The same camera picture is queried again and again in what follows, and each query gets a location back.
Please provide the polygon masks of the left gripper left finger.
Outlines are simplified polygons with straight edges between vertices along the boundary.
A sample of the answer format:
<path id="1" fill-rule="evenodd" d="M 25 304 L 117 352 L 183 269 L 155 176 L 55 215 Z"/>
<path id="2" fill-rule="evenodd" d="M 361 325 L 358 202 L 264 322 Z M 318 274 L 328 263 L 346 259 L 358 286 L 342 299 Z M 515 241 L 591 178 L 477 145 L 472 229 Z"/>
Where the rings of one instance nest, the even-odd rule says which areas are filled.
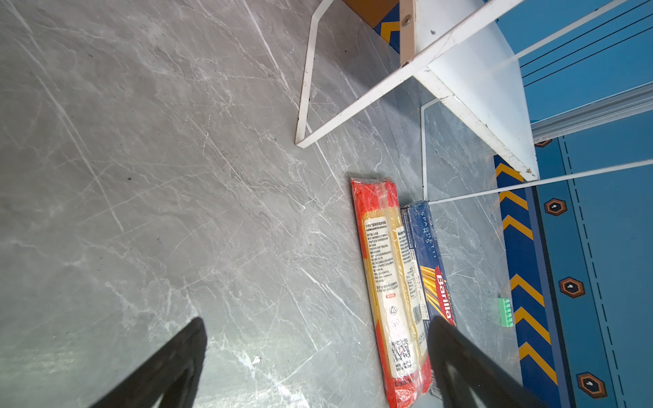
<path id="1" fill-rule="evenodd" d="M 93 406 L 192 407 L 206 348 L 206 328 L 196 317 Z"/>

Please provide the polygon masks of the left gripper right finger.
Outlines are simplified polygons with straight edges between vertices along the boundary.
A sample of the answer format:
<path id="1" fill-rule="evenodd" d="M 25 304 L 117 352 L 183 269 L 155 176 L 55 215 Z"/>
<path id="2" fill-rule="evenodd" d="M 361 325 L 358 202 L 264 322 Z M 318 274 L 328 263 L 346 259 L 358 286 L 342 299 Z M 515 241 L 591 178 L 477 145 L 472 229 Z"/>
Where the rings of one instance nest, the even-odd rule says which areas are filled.
<path id="1" fill-rule="evenodd" d="M 546 406 L 446 319 L 430 321 L 427 345 L 443 406 Z"/>

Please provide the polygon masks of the red-ended clear spaghetti bag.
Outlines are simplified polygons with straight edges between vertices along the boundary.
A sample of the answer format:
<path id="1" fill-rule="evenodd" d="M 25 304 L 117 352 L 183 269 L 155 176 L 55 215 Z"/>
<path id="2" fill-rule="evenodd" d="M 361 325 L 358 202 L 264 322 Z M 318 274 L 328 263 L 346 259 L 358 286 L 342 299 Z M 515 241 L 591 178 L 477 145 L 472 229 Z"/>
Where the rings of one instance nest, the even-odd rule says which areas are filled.
<path id="1" fill-rule="evenodd" d="M 384 388 L 391 407 L 410 407 L 432 384 L 422 287 L 396 185 L 350 180 Z"/>

